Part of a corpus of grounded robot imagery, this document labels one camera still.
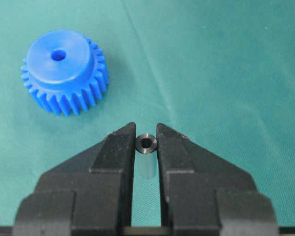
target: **teal fabric background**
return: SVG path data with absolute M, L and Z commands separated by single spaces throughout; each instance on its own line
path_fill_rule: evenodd
M 79 116 L 40 109 L 20 79 L 53 30 L 97 41 L 111 84 Z M 0 225 L 49 168 L 126 123 L 165 123 L 249 171 L 295 226 L 295 0 L 0 1 Z M 136 161 L 134 225 L 159 225 L 158 173 Z

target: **gear tooth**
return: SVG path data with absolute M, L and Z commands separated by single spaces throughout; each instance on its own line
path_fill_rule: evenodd
M 98 49 L 94 50 L 94 53 L 95 53 L 95 55 L 97 55 L 97 56 L 102 56 L 102 55 L 103 55 L 103 50 L 100 49 L 100 48 L 98 48 Z
M 98 63 L 97 65 L 97 69 L 103 73 L 103 76 L 104 76 L 104 80 L 105 80 L 105 84 L 108 84 L 109 81 L 108 81 L 108 73 L 107 73 L 107 68 L 106 68 L 106 64 L 103 64 L 103 63 Z
M 45 100 L 47 101 L 47 94 L 42 90 L 38 91 L 38 94 L 37 94 L 38 99 L 40 99 L 40 97 L 42 96 L 45 96 Z
M 101 92 L 101 90 L 99 88 L 98 81 L 95 78 L 93 78 L 91 80 L 90 88 L 91 88 L 92 93 L 93 93 L 93 95 L 95 96 L 96 99 L 98 99 L 98 100 L 103 99 L 103 95 L 102 95 L 102 92 Z
M 43 108 L 43 105 L 41 104 L 41 102 L 39 101 L 39 99 L 37 98 L 37 94 L 38 94 L 38 89 L 30 92 L 31 96 L 34 98 L 35 102 L 41 107 Z
M 58 102 L 58 105 L 60 106 L 64 115 L 68 116 L 71 111 L 71 106 L 66 97 L 63 94 L 60 94 L 56 96 L 56 101 Z
M 95 49 L 98 49 L 98 44 L 96 42 L 93 42 L 92 43 L 92 48 L 95 50 Z
M 98 61 L 98 62 L 101 62 L 101 63 L 106 63 L 106 61 L 105 61 L 105 57 L 104 57 L 104 56 L 98 56 L 98 57 L 97 57 L 97 61 Z
M 106 88 L 106 84 L 105 84 L 105 80 L 104 80 L 104 75 L 101 71 L 97 71 L 94 75 L 95 79 L 98 81 L 100 90 L 102 92 L 106 92 L 107 88 Z
M 23 85 L 24 85 L 24 87 L 26 87 L 27 90 L 29 90 L 33 86 L 31 81 L 29 81 L 29 80 L 24 81 Z
M 54 94 L 47 94 L 47 102 L 49 103 L 49 106 L 53 110 L 53 112 L 58 116 L 61 113 L 61 108 L 56 100 L 56 96 Z
M 87 97 L 83 91 L 76 93 L 80 106 L 84 111 L 88 110 Z
M 21 71 L 22 72 L 27 72 L 28 71 L 28 66 L 27 65 L 22 65 L 21 66 Z
M 88 85 L 87 87 L 84 88 L 86 94 L 87 94 L 87 97 L 88 97 L 88 102 L 92 105 L 92 106 L 95 106 L 96 105 L 96 102 L 95 102 L 95 99 L 94 99 L 94 94 L 92 92 L 92 89 L 90 87 L 90 85 Z
M 75 94 L 67 94 L 66 95 L 67 100 L 70 103 L 71 109 L 73 110 L 75 115 L 78 115 L 80 113 L 79 111 L 79 102 Z
M 39 91 L 37 94 L 37 98 L 38 98 L 38 101 L 40 101 L 40 103 L 42 104 L 42 106 L 45 108 L 45 110 L 47 112 L 52 111 L 51 107 L 49 106 L 49 104 L 46 100 L 46 94 L 44 92 Z
M 29 78 L 30 78 L 30 75 L 29 75 L 28 72 L 26 72 L 26 73 L 22 73 L 22 75 L 21 75 L 21 79 L 22 79 L 23 81 L 27 81 L 27 80 L 29 80 Z
M 91 44 L 92 43 L 92 40 L 89 37 L 85 37 L 85 40 L 88 42 L 88 44 Z
M 36 86 L 34 86 L 33 84 L 31 84 L 32 85 L 32 87 L 30 87 L 30 89 L 29 89 L 29 93 L 33 93 L 33 92 L 35 92 L 36 90 L 37 90 L 37 93 L 38 93 L 38 88 L 36 87 Z

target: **center hole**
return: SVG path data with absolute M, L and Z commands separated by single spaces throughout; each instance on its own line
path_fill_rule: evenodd
M 145 138 L 141 140 L 141 146 L 143 148 L 149 148 L 152 145 L 152 140 L 149 138 Z
M 51 53 L 51 58 L 55 61 L 61 61 L 61 60 L 65 59 L 66 55 L 67 55 L 67 53 L 65 53 L 64 50 L 57 49 L 57 50 L 54 50 L 53 53 Z

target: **green cloth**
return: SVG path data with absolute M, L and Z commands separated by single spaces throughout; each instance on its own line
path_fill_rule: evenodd
M 20 79 L 53 30 L 97 41 L 110 85 L 79 116 L 40 109 Z M 39 176 L 130 121 L 165 123 L 250 172 L 295 226 L 295 0 L 0 1 L 0 225 Z M 158 173 L 135 170 L 134 225 L 159 225 Z

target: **blue gear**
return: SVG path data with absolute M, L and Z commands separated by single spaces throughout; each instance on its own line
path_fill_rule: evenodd
M 23 59 L 21 78 L 38 105 L 56 115 L 96 105 L 107 91 L 103 50 L 72 31 L 54 31 L 37 39 Z

